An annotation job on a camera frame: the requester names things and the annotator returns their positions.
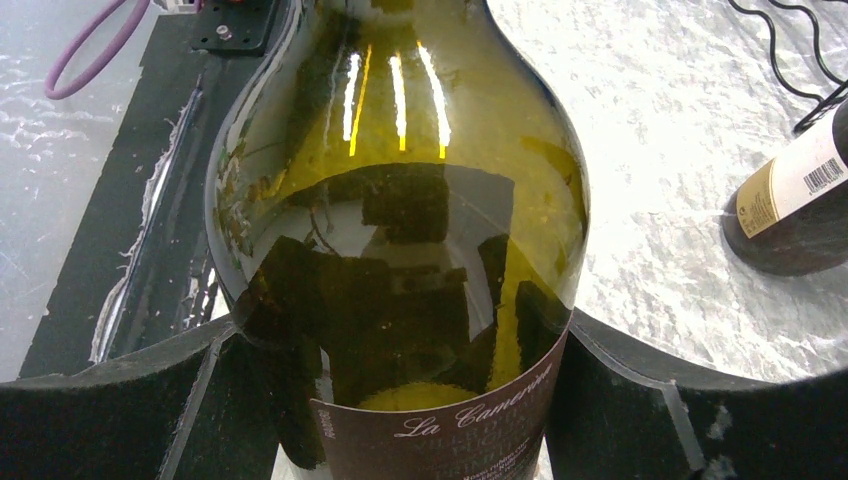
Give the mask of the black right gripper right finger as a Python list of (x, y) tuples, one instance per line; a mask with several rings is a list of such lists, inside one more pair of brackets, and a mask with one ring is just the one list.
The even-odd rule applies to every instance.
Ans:
[(557, 479), (843, 479), (847, 373), (737, 377), (576, 311), (547, 445)]

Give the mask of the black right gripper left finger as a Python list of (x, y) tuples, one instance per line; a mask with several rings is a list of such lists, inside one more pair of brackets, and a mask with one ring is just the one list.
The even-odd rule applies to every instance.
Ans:
[(268, 479), (277, 448), (228, 317), (1, 387), (5, 479)]

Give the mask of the amber bottle gold foil neck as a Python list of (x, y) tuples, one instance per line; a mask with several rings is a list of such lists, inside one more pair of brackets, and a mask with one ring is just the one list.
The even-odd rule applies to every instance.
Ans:
[(841, 103), (731, 195), (722, 229), (747, 265), (803, 276), (847, 262), (847, 104)]

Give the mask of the dark bottle silver cap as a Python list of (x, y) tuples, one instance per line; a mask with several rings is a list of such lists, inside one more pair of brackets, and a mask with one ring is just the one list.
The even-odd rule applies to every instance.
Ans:
[(587, 188), (485, 2), (288, 2), (205, 223), (293, 476), (533, 478)]

